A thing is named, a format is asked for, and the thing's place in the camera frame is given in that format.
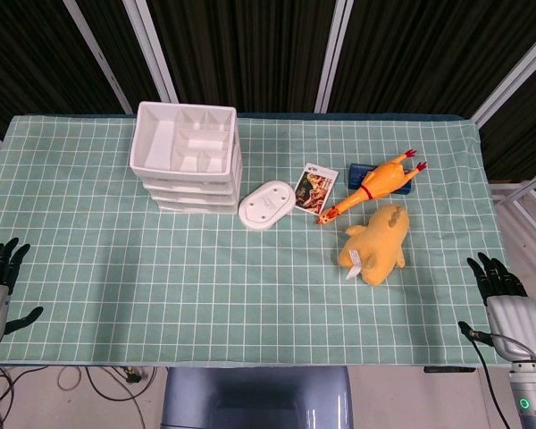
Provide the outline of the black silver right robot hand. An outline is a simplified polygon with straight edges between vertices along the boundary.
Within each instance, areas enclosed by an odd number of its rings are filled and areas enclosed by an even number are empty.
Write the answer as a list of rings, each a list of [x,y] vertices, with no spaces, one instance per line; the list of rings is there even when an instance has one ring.
[[[502,262],[482,252],[478,258],[468,257],[466,262],[482,296],[490,331],[475,330],[464,321],[458,323],[459,330],[469,341],[494,348],[508,362],[536,365],[536,301]]]

